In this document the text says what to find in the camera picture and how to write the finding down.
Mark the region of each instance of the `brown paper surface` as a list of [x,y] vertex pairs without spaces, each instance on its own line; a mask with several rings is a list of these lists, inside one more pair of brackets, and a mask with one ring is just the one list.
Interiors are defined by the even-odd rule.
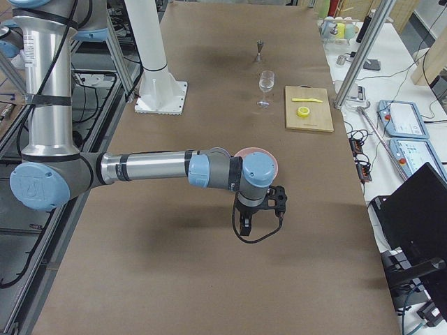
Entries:
[[[334,96],[313,13],[173,3],[162,30],[171,73],[189,83],[183,115],[128,106],[110,152],[267,149],[288,194],[284,227],[243,244],[233,195],[186,179],[97,188],[34,334],[398,334],[340,112],[334,133],[285,129],[286,85]],[[277,76],[260,110],[265,69]],[[277,221],[260,212],[253,224],[255,238]]]

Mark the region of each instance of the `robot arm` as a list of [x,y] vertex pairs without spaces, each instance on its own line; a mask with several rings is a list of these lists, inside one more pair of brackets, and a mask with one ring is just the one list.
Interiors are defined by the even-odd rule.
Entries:
[[223,149],[119,156],[80,153],[71,137],[69,39],[107,38],[105,0],[9,1],[15,7],[14,20],[23,30],[25,100],[29,105],[29,144],[21,153],[23,163],[10,176],[10,187],[18,200],[32,209],[50,211],[85,191],[115,181],[187,177],[194,186],[237,192],[240,239],[240,235],[249,235],[251,217],[259,209],[274,209],[282,221],[286,195],[281,186],[271,186],[277,167],[264,153],[253,153],[243,160]]

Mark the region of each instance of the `wall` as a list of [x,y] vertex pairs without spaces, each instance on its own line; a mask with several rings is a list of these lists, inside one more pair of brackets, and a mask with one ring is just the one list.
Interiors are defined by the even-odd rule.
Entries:
[[[437,0],[424,0],[419,3],[419,6],[415,9],[414,14],[428,30],[443,9],[444,7],[440,6]],[[443,29],[446,27],[447,9],[444,11],[444,13],[438,19],[437,23],[431,29],[433,37],[438,38]]]

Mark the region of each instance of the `white table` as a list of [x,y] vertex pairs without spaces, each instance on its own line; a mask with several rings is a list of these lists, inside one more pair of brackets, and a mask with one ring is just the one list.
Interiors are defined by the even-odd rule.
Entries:
[[[328,60],[330,73],[334,81],[344,79],[350,64],[349,62],[346,62],[343,66],[337,65],[337,57],[345,52],[356,51],[358,47],[359,44],[356,43],[354,39],[351,40],[351,45],[347,46],[335,44],[327,44],[325,46],[326,58]],[[392,24],[385,24],[383,26],[382,31],[379,34],[372,51],[369,53],[368,58],[378,59],[381,62],[381,70],[361,70],[358,79],[379,75],[392,75],[397,71],[404,70],[413,63],[413,59],[406,50],[403,42],[400,40],[396,30],[394,30]],[[408,74],[407,71],[405,71],[390,78],[381,77],[357,81],[360,86],[364,86],[366,88],[366,96],[371,102],[371,107],[367,110],[367,113],[375,124],[377,120],[377,104],[380,100],[413,101],[416,103],[422,114],[430,116],[429,105],[433,102],[435,97],[428,86],[416,86],[413,84],[411,81],[411,74],[415,69],[416,65],[413,65],[408,71]],[[402,82],[404,82],[404,84],[396,96],[397,90]],[[366,120],[356,112],[354,106],[356,106],[356,103],[348,101],[342,108],[344,120],[349,122],[353,126],[354,130],[367,129],[370,133],[372,133],[371,127]],[[447,119],[446,113],[438,102],[432,104],[432,110],[435,114],[435,118],[430,121]],[[445,145],[447,139],[447,124],[427,124],[426,126],[430,134],[430,141],[438,153],[439,158],[442,161],[447,161],[447,146]],[[350,131],[351,127],[346,125],[346,130]],[[379,130],[383,133],[383,126],[380,124]],[[370,135],[365,145],[362,147],[363,151],[371,160],[374,159],[378,143],[379,139],[377,136]],[[381,144],[377,149],[377,157],[374,162],[371,177],[372,182],[365,184],[366,203],[369,203],[371,199],[378,195],[390,195],[402,184],[402,180],[399,178],[399,175],[393,167],[389,156]],[[389,249],[389,246],[384,239],[380,224],[372,209],[369,209],[369,217],[371,218],[379,250],[384,252],[385,250]],[[406,334],[420,323],[421,319],[416,315],[416,311],[421,306],[422,305],[415,305],[409,312],[406,313]],[[445,335],[447,334],[447,322],[442,321],[441,324],[435,328],[423,327],[417,334]]]

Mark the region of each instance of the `black monitor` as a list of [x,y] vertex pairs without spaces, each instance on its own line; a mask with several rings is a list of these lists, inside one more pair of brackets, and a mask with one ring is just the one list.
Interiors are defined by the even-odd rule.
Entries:
[[[447,183],[429,163],[386,198],[381,215],[391,248],[399,246],[412,266],[433,258],[447,262]],[[447,270],[420,280],[447,320]]]

